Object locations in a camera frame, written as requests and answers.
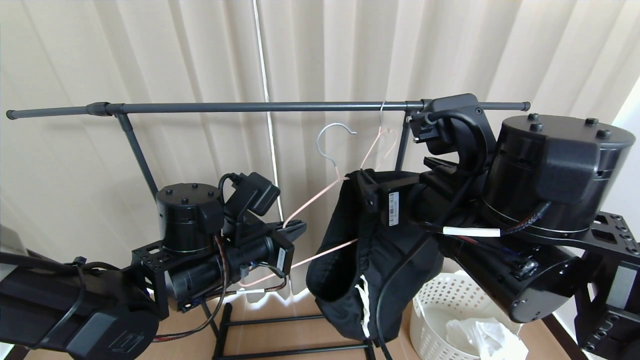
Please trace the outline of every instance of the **curtain fold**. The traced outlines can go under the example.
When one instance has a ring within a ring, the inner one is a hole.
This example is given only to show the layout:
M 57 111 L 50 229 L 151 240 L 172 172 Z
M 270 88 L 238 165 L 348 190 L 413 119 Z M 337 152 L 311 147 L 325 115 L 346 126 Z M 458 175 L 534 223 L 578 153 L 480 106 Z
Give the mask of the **curtain fold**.
M 404 101 L 471 92 L 531 101 L 532 111 L 611 122 L 640 76 L 638 1 L 3 1 L 0 106 L 265 100 Z M 256 23 L 260 26 L 258 39 Z M 517 111 L 488 111 L 497 134 Z M 272 113 L 287 218 L 353 171 L 378 112 Z M 384 114 L 401 132 L 403 114 Z M 216 185 L 227 172 L 273 178 L 265 113 L 131 115 L 158 187 Z M 156 241 L 156 208 L 120 126 L 89 116 L 0 120 L 1 221 L 59 261 L 84 255 L 118 266 Z M 385 133 L 365 167 L 391 170 Z M 410 143 L 404 169 L 425 171 Z M 315 253 L 340 185 L 300 213 L 294 261 Z M 264 217 L 277 221 L 274 205 Z M 306 267 L 292 272 L 305 287 Z M 256 273 L 249 280 L 265 273 Z

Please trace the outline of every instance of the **brown floor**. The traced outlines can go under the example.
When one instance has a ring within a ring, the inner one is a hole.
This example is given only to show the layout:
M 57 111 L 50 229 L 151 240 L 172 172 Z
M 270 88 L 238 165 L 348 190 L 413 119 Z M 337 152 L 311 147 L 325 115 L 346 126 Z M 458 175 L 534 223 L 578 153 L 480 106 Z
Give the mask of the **brown floor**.
M 244 298 L 232 301 L 234 311 L 231 320 L 253 320 L 282 316 L 299 316 L 319 314 L 318 308 L 310 295 L 300 297 L 296 302 L 286 306 L 276 297 L 269 297 L 260 308 L 255 304 L 247 304 Z M 409 339 L 410 307 L 403 317 L 403 328 L 398 339 L 388 344 L 394 359 L 420 360 Z M 201 309 L 194 309 L 186 314 L 173 313 L 160 324 L 160 333 L 179 332 L 197 327 L 204 321 Z M 553 338 L 541 321 L 524 325 L 520 337 L 529 348 L 527 360 L 569 360 L 560 344 Z M 225 355 L 246 354 L 290 350 L 295 348 L 322 347 L 330 345 L 347 345 L 355 341 L 345 339 L 326 321 L 305 320 L 302 322 L 271 323 L 232 327 L 227 338 Z M 151 344 L 139 359 L 192 359 L 210 360 L 215 345 L 215 338 L 210 329 L 205 329 L 188 338 L 162 344 Z M 282 357 L 292 360 L 365 359 L 363 350 L 347 350 L 320 354 L 305 354 Z M 376 358 L 384 359 L 382 352 L 376 349 Z M 69 360 L 66 354 L 46 350 L 32 351 L 27 360 Z

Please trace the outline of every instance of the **screw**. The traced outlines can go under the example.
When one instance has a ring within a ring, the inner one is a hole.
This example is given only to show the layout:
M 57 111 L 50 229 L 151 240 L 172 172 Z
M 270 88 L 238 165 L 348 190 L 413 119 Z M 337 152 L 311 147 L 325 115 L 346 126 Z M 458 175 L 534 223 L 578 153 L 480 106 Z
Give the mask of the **screw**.
M 609 130 L 601 129 L 596 133 L 596 137 L 599 139 L 607 139 L 611 136 L 611 132 Z
M 531 131 L 541 131 L 542 130 L 542 124 L 540 124 L 539 122 L 535 122 L 535 123 L 531 124 L 531 126 L 529 126 L 529 130 L 531 130 Z

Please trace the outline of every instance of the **white plastic basket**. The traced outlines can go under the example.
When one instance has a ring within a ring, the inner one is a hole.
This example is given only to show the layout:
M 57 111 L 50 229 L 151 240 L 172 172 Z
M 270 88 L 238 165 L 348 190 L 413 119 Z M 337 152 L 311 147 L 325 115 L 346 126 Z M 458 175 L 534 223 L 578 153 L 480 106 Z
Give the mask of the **white plastic basket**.
M 469 276 L 461 273 L 436 276 L 413 298 L 411 343 L 422 360 L 479 359 L 479 354 L 460 351 L 446 342 L 449 320 L 493 317 L 513 333 L 520 332 L 522 324 L 512 322 Z

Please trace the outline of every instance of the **clothing rack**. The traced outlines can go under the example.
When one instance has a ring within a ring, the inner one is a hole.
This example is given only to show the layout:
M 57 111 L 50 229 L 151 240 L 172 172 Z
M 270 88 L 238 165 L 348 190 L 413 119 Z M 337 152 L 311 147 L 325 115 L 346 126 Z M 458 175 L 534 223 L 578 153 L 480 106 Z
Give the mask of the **clothing rack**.
M 95 102 L 87 106 L 74 106 L 66 108 L 46 108 L 32 110 L 8 110 L 6 116 L 11 120 L 29 117 L 53 117 L 64 115 L 95 115 L 102 117 L 114 116 L 118 119 L 122 131 L 127 136 L 131 150 L 133 151 L 138 166 L 147 182 L 154 200 L 158 192 L 156 182 L 151 174 L 131 120 L 128 114 L 131 113 L 225 113 L 225 112 L 280 112 L 280 111 L 403 111 L 403 126 L 398 148 L 395 170 L 402 169 L 404 155 L 409 139 L 409 123 L 406 121 L 412 112 L 423 111 L 429 104 L 429 99 L 419 101 L 396 101 L 396 102 L 205 102 L 205 103 L 178 103 L 178 104 L 111 104 L 109 102 Z M 481 102 L 480 107 L 485 110 L 520 110 L 527 111 L 531 105 L 528 102 Z M 205 316 L 211 317 L 211 312 L 206 303 L 202 304 Z M 214 321 L 210 322 L 211 329 L 216 336 L 217 342 L 212 360 L 242 360 L 256 359 L 263 357 L 289 356 L 298 354 L 309 354 L 317 352 L 331 352 L 339 350 L 352 350 L 362 348 L 365 351 L 367 360 L 375 360 L 373 343 L 371 340 L 354 345 L 303 348 L 294 350 L 284 350 L 276 352 L 260 352 L 254 354 L 240 354 L 225 356 L 225 343 L 227 341 L 228 330 L 232 326 L 255 325 L 261 323 L 277 323 L 290 321 L 304 321 L 322 319 L 323 315 L 310 316 L 290 316 L 284 318 L 269 318 L 260 320 L 231 321 L 233 306 L 229 303 L 224 305 L 220 328 Z

